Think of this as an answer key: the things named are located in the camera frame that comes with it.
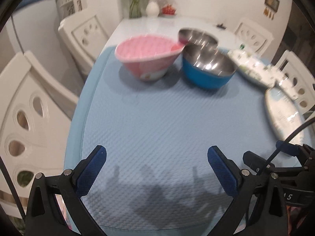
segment red decorative object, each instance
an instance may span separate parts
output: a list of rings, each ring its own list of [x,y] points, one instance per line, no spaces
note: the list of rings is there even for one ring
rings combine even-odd
[[[176,12],[176,9],[171,6],[170,4],[166,5],[165,7],[162,8],[162,13],[167,14],[167,15],[174,15]]]

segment blue table mat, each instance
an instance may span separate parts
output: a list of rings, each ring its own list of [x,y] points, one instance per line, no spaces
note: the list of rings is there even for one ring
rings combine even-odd
[[[163,79],[135,79],[108,48],[80,96],[69,133],[65,168],[96,145],[107,161],[82,201],[109,235],[206,235],[228,197],[208,161],[217,145],[240,167],[250,150],[267,158],[276,137],[264,89],[236,73],[217,91],[201,90],[181,72],[182,57]],[[305,143],[310,144],[308,131]],[[280,153],[276,166],[296,166]]]

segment white chair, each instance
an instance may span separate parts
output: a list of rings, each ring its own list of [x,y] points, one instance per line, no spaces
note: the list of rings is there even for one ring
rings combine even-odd
[[[90,9],[76,12],[60,22],[58,32],[87,77],[109,39],[97,13]]]
[[[234,33],[259,56],[266,51],[274,39],[272,33],[247,18],[241,19]]]
[[[293,82],[294,88],[299,94],[297,103],[303,114],[315,105],[315,90],[313,84],[315,79],[303,62],[294,52],[286,50],[275,67],[282,70]]]
[[[51,77],[31,52],[13,57],[0,74],[0,89],[0,155],[26,209],[34,175],[63,171],[71,121],[49,93],[69,108],[78,97]],[[27,182],[20,180],[23,175]],[[2,173],[0,198],[8,215],[21,217]]]

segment metal screw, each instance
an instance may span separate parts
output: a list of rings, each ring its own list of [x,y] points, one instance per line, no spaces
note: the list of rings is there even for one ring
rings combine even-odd
[[[35,175],[36,179],[40,179],[41,177],[42,177],[42,173],[40,173],[40,172]]]
[[[244,176],[249,176],[250,172],[248,170],[242,170]]]
[[[271,173],[271,177],[272,177],[273,179],[277,179],[277,178],[278,178],[278,175],[277,175],[276,173]]]
[[[65,176],[68,176],[68,175],[70,175],[72,173],[72,170],[71,169],[66,169],[64,172],[63,172],[63,174],[65,175]]]

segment picture frame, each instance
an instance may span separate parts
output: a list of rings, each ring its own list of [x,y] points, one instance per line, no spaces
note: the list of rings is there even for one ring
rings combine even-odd
[[[271,8],[274,12],[278,11],[280,1],[279,0],[265,0],[265,5]]]

